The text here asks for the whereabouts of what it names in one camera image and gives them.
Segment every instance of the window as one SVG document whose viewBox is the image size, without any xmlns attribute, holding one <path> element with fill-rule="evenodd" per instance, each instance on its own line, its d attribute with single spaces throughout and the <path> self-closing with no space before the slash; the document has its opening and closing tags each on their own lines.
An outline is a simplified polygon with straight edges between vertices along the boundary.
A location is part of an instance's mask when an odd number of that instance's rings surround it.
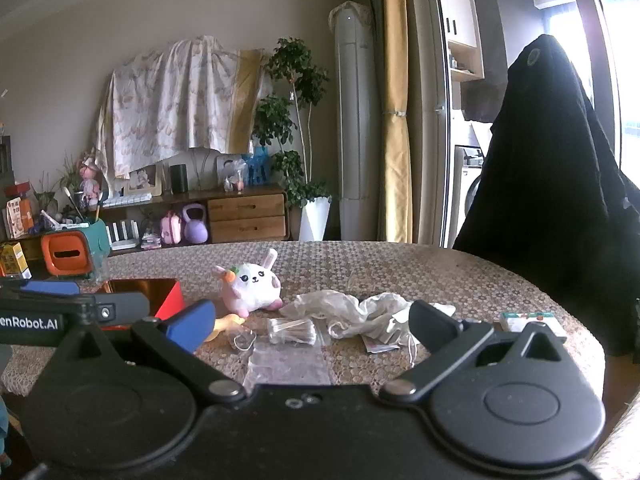
<svg viewBox="0 0 640 480">
<path fill-rule="evenodd" d="M 580 76 L 584 91 L 593 104 L 593 80 L 587 38 L 575 2 L 544 10 L 545 32 L 556 37 Z"/>
<path fill-rule="evenodd" d="M 640 187 L 640 0 L 601 0 L 616 66 L 621 118 L 620 168 Z M 587 41 L 575 2 L 545 9 L 545 31 L 556 37 L 593 101 Z"/>
<path fill-rule="evenodd" d="M 603 0 L 620 94 L 620 168 L 640 187 L 640 0 Z"/>
</svg>

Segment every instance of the beige wall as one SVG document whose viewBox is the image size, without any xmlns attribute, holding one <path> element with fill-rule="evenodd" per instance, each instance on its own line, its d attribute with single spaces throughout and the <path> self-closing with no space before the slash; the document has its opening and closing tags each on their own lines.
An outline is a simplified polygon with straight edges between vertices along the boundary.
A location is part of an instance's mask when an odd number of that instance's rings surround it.
<svg viewBox="0 0 640 480">
<path fill-rule="evenodd" d="M 16 179 L 58 175 L 65 151 L 90 142 L 98 102 L 114 68 L 139 52 L 209 34 L 227 48 L 271 50 L 302 38 L 332 82 L 314 111 L 314 174 L 337 192 L 334 40 L 329 11 L 340 0 L 90 0 L 0 43 L 0 120 L 12 136 Z M 193 173 L 188 156 L 178 156 Z M 209 157 L 210 173 L 214 157 Z M 198 168 L 202 150 L 198 153 Z M 337 224 L 337 207 L 331 223 Z"/>
</svg>

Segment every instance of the metal screw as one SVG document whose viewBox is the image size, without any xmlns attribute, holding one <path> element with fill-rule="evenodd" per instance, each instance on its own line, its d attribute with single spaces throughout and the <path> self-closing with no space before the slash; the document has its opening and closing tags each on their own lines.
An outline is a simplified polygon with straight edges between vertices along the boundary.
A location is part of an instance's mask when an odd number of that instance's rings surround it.
<svg viewBox="0 0 640 480">
<path fill-rule="evenodd" d="M 315 394 L 303 394 L 302 400 L 304 400 L 307 404 L 319 404 L 322 400 L 320 396 Z"/>
<path fill-rule="evenodd" d="M 414 394 L 416 387 L 406 379 L 394 379 L 385 384 L 385 391 L 393 396 L 405 396 Z"/>
<path fill-rule="evenodd" d="M 284 404 L 292 410 L 299 410 L 300 408 L 302 408 L 302 406 L 305 405 L 305 403 L 300 399 L 287 399 L 284 401 Z"/>
<path fill-rule="evenodd" d="M 220 379 L 209 385 L 209 391 L 219 397 L 233 397 L 240 393 L 240 384 L 231 379 Z"/>
</svg>

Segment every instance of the yellow box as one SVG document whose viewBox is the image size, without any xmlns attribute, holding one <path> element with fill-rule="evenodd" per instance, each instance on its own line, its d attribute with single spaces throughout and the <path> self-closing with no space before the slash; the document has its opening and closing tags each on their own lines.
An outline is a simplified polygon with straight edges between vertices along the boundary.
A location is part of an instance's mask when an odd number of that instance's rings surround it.
<svg viewBox="0 0 640 480">
<path fill-rule="evenodd" d="M 5 244 L 0 253 L 0 264 L 5 274 L 20 274 L 24 276 L 29 270 L 27 260 L 24 258 L 20 242 L 16 244 Z"/>
</svg>

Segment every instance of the potted plant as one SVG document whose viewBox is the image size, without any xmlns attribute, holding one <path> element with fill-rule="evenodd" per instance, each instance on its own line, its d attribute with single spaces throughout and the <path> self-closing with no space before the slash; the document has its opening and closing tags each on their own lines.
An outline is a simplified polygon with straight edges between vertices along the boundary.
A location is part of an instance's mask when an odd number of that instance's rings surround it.
<svg viewBox="0 0 640 480">
<path fill-rule="evenodd" d="M 45 173 L 42 172 L 42 178 L 40 179 L 40 190 L 36 191 L 33 184 L 31 184 L 31 189 L 33 189 L 33 195 L 36 197 L 38 201 L 38 213 L 40 211 L 46 211 L 50 215 L 55 215 L 58 212 L 58 200 L 55 199 L 56 192 L 54 191 L 55 184 L 50 184 L 49 182 L 49 173 L 47 173 L 47 177 L 45 180 Z"/>
<path fill-rule="evenodd" d="M 278 40 L 266 69 L 274 81 L 285 79 L 289 83 L 290 98 L 270 95 L 261 99 L 256 109 L 254 136 L 262 146 L 271 145 L 273 139 L 278 141 L 280 151 L 273 155 L 272 167 L 283 175 L 294 238 L 322 240 L 331 194 L 324 182 L 312 181 L 311 111 L 326 92 L 327 71 L 313 64 L 311 51 L 302 40 L 293 38 Z M 296 122 L 290 118 L 290 104 L 294 105 Z M 305 109 L 306 128 L 303 128 L 301 110 Z M 293 141 L 293 130 L 300 133 L 302 158 L 295 150 L 284 150 L 284 144 Z"/>
<path fill-rule="evenodd" d="M 82 192 L 82 177 L 80 177 L 80 160 L 75 162 L 65 153 L 65 161 L 63 163 L 63 170 L 60 171 L 62 176 L 58 181 L 60 189 L 66 187 L 74 198 L 74 202 L 80 210 L 86 209 Z"/>
</svg>

